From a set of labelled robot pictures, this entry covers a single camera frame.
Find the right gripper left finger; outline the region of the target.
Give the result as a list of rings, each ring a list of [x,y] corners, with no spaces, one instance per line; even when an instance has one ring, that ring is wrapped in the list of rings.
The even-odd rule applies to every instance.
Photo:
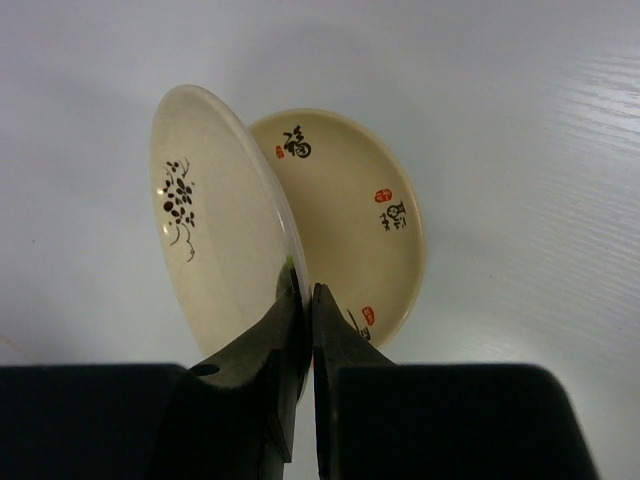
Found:
[[[162,422],[165,479],[280,479],[306,379],[306,319],[287,289],[179,380]]]

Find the cream plate with calligraphy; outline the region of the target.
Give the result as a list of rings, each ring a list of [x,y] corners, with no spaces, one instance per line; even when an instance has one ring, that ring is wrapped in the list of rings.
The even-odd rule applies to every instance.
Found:
[[[376,347],[418,298],[426,239],[415,190],[369,129],[319,109],[250,127],[289,202],[310,280],[330,287],[345,320]]]

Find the cream plate with flower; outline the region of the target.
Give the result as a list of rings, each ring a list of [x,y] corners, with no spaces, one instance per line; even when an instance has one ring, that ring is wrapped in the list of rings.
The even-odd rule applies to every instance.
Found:
[[[196,85],[169,90],[152,122],[149,172],[171,283],[204,355],[253,327],[288,286],[309,302],[289,203],[222,100]]]

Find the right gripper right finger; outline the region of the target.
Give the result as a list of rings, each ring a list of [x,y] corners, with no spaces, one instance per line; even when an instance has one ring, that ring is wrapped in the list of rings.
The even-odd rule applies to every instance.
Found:
[[[396,365],[347,324],[329,287],[311,304],[317,460],[322,479],[392,479]]]

